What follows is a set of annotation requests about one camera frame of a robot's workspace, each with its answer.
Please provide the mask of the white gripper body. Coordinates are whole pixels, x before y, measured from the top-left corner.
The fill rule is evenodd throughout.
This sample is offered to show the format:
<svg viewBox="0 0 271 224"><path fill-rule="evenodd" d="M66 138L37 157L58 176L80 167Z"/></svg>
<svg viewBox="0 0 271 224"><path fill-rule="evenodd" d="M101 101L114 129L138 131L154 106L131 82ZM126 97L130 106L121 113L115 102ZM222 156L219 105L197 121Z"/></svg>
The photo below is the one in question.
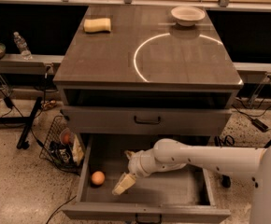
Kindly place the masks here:
<svg viewBox="0 0 271 224"><path fill-rule="evenodd" d="M151 149L140 150L128 162L129 174L135 176L135 179L145 178L154 173L164 173L179 170L185 167L185 164L163 164L158 162Z"/></svg>

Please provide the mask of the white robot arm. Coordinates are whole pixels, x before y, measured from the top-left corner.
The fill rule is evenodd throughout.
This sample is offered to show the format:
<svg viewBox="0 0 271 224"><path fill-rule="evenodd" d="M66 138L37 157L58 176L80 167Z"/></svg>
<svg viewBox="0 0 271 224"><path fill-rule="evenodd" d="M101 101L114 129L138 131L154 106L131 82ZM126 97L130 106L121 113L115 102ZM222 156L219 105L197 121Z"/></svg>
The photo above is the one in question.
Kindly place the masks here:
<svg viewBox="0 0 271 224"><path fill-rule="evenodd" d="M120 195L138 178L169 172L190 164L232 178L254 183L250 224L271 224L271 146L205 147L189 146L173 139L161 139L153 148L126 151L129 172L123 174L112 190Z"/></svg>

